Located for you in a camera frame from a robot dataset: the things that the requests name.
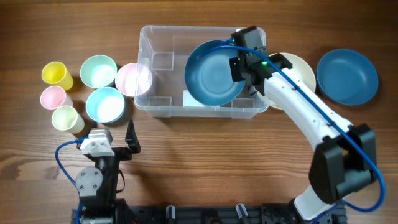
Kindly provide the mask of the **light blue bowl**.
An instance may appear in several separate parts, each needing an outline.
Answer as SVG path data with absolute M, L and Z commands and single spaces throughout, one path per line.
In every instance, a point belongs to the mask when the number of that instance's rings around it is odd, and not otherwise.
M 124 96 L 113 87 L 93 91 L 86 101 L 86 113 L 99 123 L 113 123 L 121 118 L 125 109 Z

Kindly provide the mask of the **dark blue plate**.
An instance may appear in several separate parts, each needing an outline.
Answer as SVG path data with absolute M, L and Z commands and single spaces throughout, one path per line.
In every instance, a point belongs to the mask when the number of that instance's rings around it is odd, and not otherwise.
M 234 82 L 229 60 L 237 56 L 233 49 L 213 47 L 225 44 L 222 40 L 209 40 L 196 47 L 185 65 L 184 80 L 188 92 L 206 106 L 221 106 L 235 99 L 246 82 Z
M 316 75 L 320 92 L 341 105 L 363 105 L 379 88 L 379 76 L 373 63 L 351 49 L 326 53 L 317 65 Z

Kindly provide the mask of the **cream plate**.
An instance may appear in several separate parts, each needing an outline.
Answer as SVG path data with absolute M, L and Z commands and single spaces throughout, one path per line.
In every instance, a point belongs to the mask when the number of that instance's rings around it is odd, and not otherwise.
M 311 66 L 297 55 L 285 52 L 281 52 L 280 54 L 292 63 L 293 69 L 296 71 L 299 79 L 301 79 L 301 81 L 303 81 L 304 84 L 315 93 L 317 81 Z

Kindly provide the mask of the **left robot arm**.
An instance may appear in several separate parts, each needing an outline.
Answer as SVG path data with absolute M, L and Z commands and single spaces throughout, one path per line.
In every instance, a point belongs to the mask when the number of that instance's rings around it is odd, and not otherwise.
M 93 128 L 80 143 L 82 154 L 95 165 L 81 170 L 75 179 L 80 204 L 72 213 L 72 224 L 139 222 L 126 201 L 116 198 L 124 190 L 117 189 L 118 177 L 124 176 L 120 162 L 141 151 L 133 121 L 127 127 L 126 147 L 112 147 L 112 141 L 108 128 Z

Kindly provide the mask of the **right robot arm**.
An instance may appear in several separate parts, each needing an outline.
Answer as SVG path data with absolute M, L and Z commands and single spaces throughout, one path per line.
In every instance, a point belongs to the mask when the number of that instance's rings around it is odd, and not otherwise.
M 353 126 L 330 109 L 303 82 L 297 63 L 283 54 L 269 55 L 257 27 L 237 30 L 231 42 L 238 51 L 230 60 L 233 81 L 246 80 L 258 94 L 279 105 L 314 150 L 310 185 L 293 201 L 300 219 L 316 223 L 346 196 L 375 181 L 384 196 L 372 129 Z

